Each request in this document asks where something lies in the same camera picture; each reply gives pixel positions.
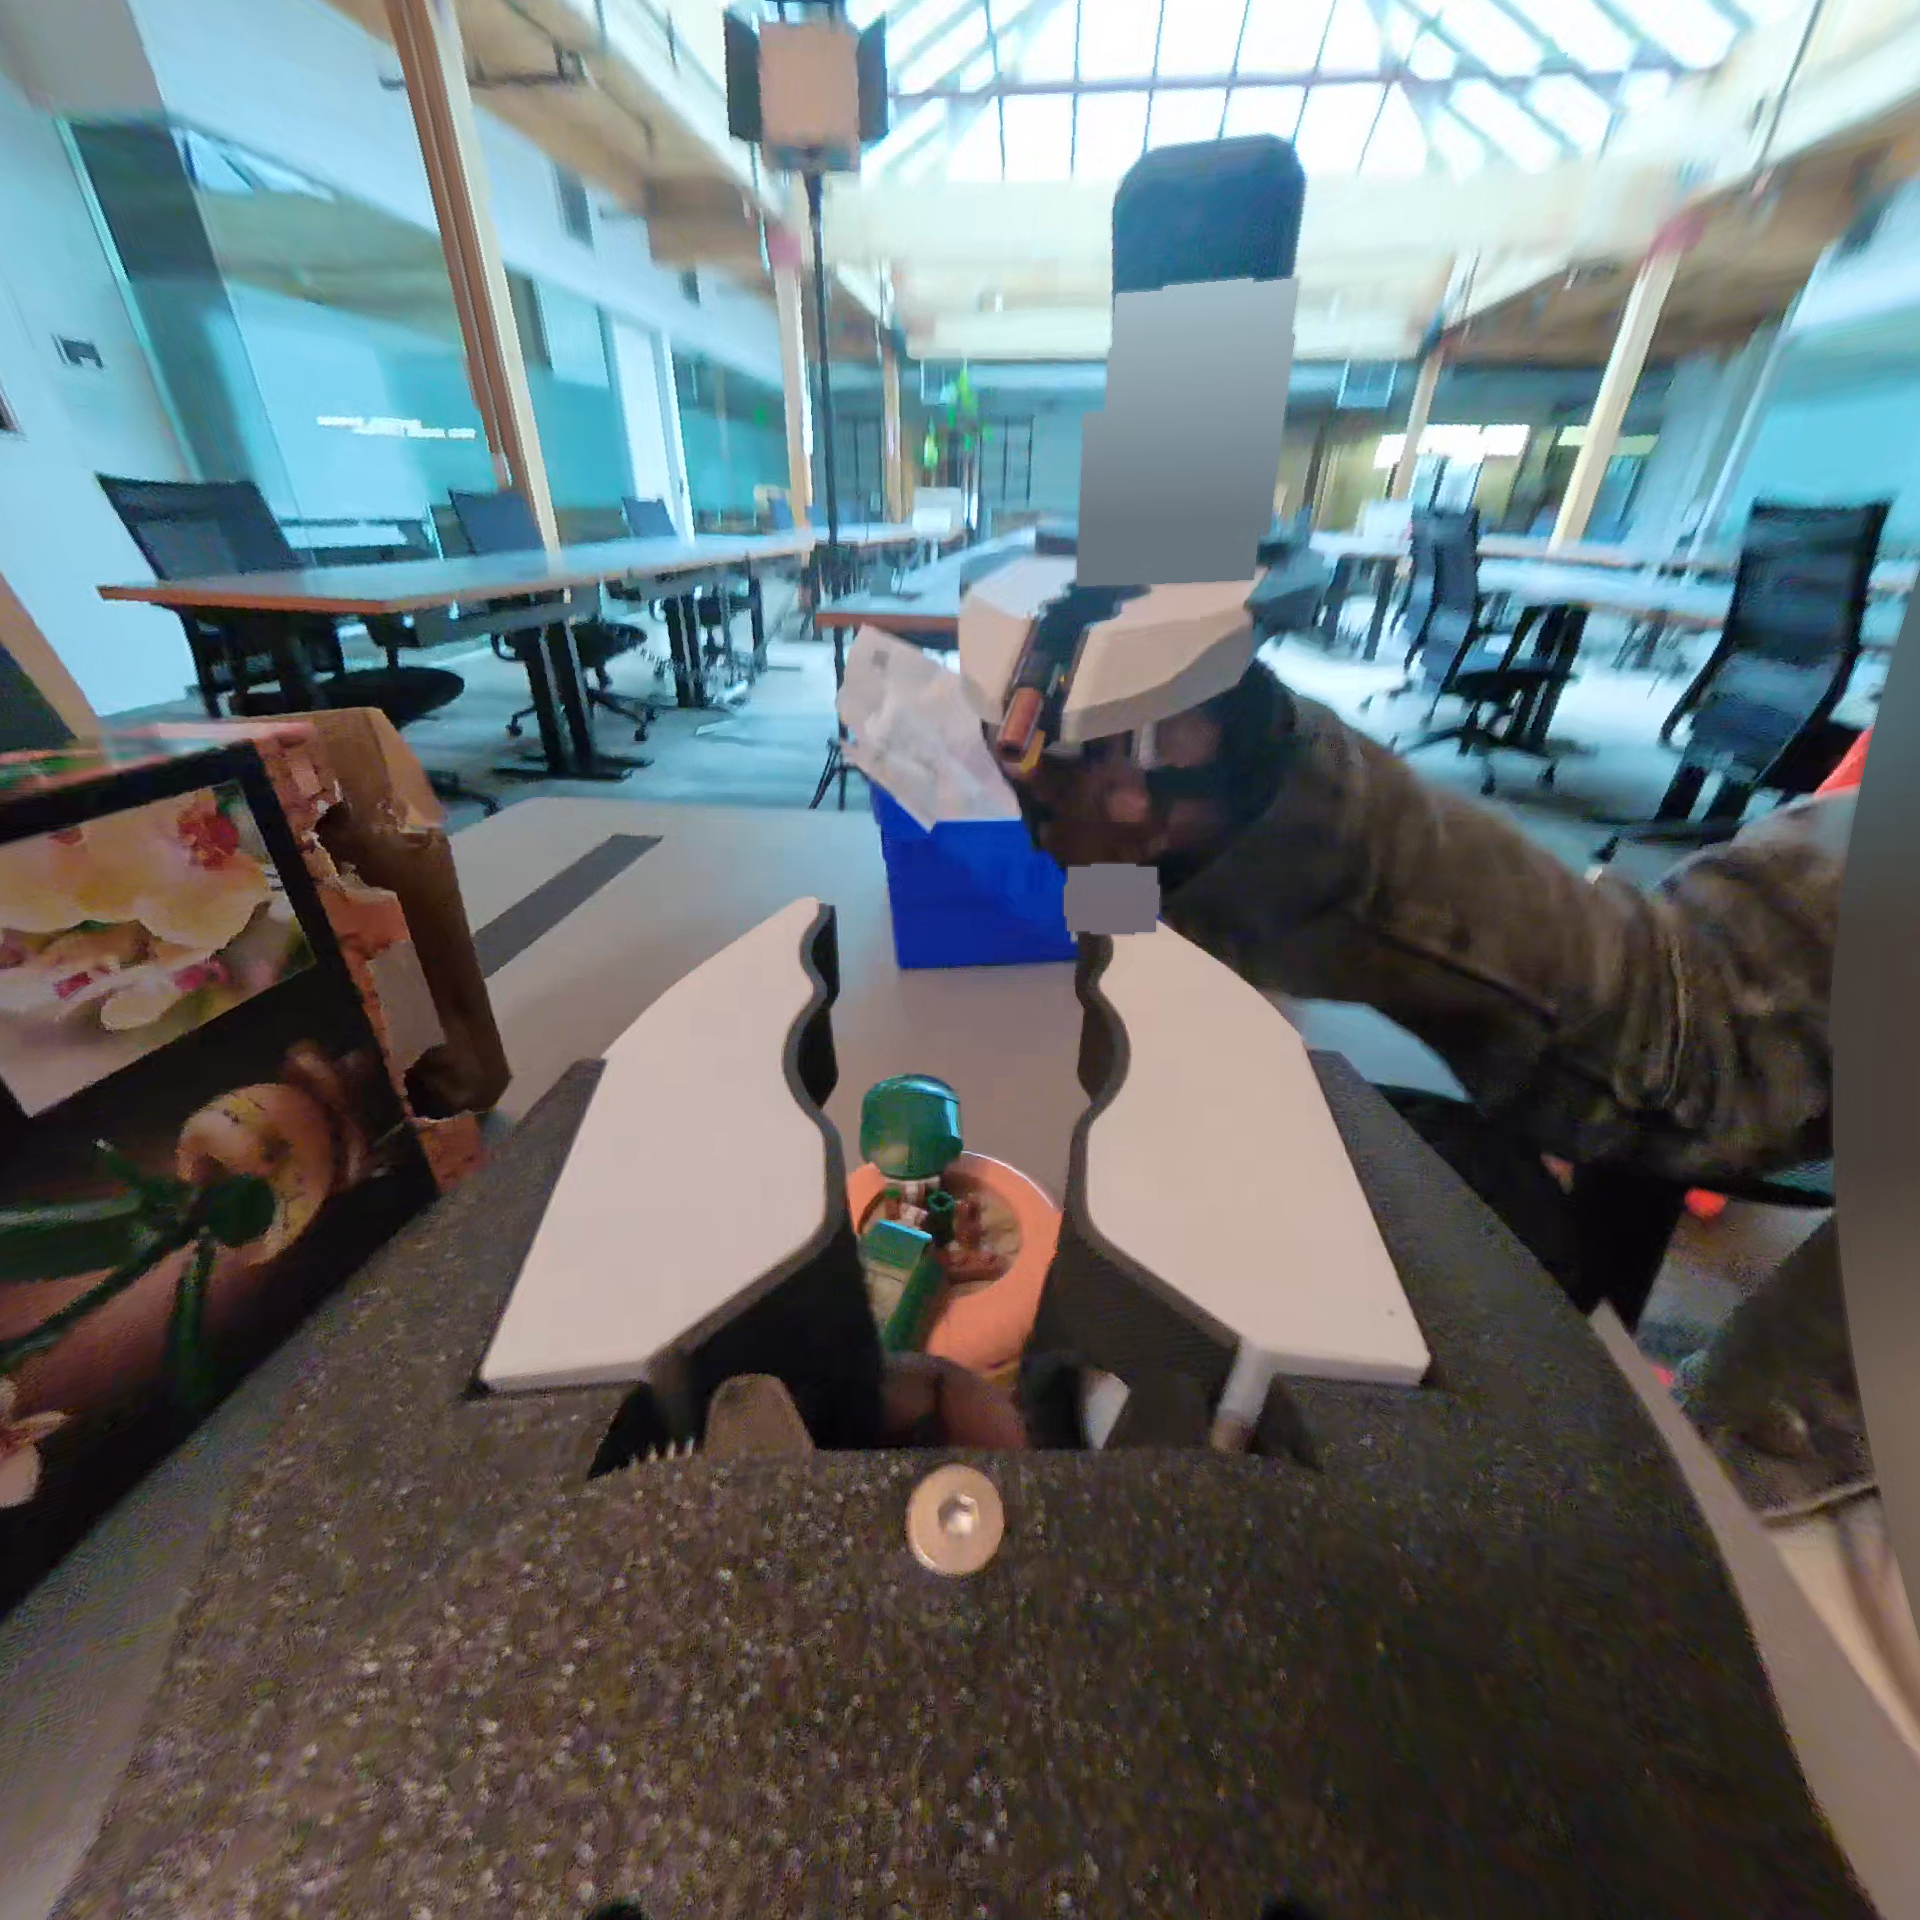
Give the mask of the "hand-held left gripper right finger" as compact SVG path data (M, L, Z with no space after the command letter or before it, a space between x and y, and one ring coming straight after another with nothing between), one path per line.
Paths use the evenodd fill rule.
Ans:
M1258 1454L1433 1357L1297 1028L1171 927L1083 935L1064 1361L1089 1450Z

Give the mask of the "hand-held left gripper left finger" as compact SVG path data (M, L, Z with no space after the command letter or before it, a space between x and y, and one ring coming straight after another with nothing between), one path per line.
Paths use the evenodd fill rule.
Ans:
M832 1244L845 1217L833 1001L833 907L804 895L608 1047L484 1391L640 1384Z

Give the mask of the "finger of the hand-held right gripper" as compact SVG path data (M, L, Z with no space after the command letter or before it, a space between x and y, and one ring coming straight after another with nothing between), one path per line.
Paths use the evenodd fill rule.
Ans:
M1254 666L1254 585L1161 585L1116 603L1075 640L1057 746L1141 734L1234 693Z
M976 581L959 608L955 658L970 707L990 738L1001 734L1022 682L1037 627L1056 603L1075 603L1075 565L1003 565ZM1083 738L1075 682L1086 658L1086 613L1065 610L1064 639L1042 639L1040 662L1056 673L1042 693L1042 738Z

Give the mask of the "circle print white paper bag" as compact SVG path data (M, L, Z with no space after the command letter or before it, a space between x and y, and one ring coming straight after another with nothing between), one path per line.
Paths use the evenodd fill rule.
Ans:
M916 828L1020 822L1020 801L945 658L856 627L833 719L845 731L851 765Z

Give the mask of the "lego flower pot model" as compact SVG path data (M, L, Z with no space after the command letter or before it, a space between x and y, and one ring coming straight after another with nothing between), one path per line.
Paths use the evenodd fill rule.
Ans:
M860 1161L845 1203L856 1241L874 1217L899 1217L943 1246L945 1299L921 1353L1010 1384L1057 1246L1057 1207L1015 1168L985 1154L959 1154L925 1196Z

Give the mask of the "rounded green lego leaf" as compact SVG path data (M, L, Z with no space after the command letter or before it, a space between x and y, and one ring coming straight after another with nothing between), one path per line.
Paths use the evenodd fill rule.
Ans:
M860 1098L856 1150L892 1186L940 1186L967 1150L963 1100L936 1075L890 1075Z

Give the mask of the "blue plastic bin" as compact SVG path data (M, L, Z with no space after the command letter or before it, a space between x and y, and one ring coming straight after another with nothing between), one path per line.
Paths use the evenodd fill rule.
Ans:
M868 787L892 949L903 975L1065 966L1065 872L1037 849L1020 816L925 828L881 785Z

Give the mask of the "person's right forearm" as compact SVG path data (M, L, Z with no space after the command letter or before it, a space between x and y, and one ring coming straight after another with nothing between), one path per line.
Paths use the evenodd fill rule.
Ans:
M1177 935L1263 992L1374 1007L1565 1161L1706 1186L1832 1159L1853 787L1635 888L1571 872L1267 666L1218 707L1234 828L1177 869Z

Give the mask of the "orchid print lego box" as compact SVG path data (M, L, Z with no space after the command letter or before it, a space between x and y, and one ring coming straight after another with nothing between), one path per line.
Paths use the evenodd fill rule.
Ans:
M394 722L3 756L3 1616L478 1161L505 1086Z

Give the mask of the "person's right hand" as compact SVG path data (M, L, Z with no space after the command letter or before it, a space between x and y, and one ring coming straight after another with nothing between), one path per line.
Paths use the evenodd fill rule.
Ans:
M1171 895L1274 804L1297 707L1254 662L1236 689L1086 751L1052 751L1012 780L1037 845L1065 869L1128 864Z

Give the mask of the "studio light on stand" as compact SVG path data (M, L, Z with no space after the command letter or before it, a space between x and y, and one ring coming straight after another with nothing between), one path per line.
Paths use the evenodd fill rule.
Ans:
M833 452L832 288L828 288L828 176L856 174L864 145L886 130L886 28L856 30L845 5L755 5L721 15L726 126L774 170L800 176L811 274L811 398L814 462L828 533L811 543L811 613L832 639L833 689L845 682L845 634L828 622L851 585L852 549L843 538Z

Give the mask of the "long office table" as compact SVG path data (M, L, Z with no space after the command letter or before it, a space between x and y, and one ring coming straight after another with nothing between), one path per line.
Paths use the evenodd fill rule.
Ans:
M726 581L756 581L769 565L809 565L814 581L864 551L943 549L928 518L852 521L840 533L811 525L784 533L704 533L592 540L537 551L352 565L304 573L242 573L179 585L103 585L103 603L160 608L261 639L278 666L278 689L299 707L317 698L313 675L294 658L294 627L304 619L413 619L422 634L444 639L534 639L527 666L537 698L540 761L505 761L515 780L621 785L640 769L636 755L604 755L587 719L576 627L597 613L604 588L635 588L648 603L691 603Z

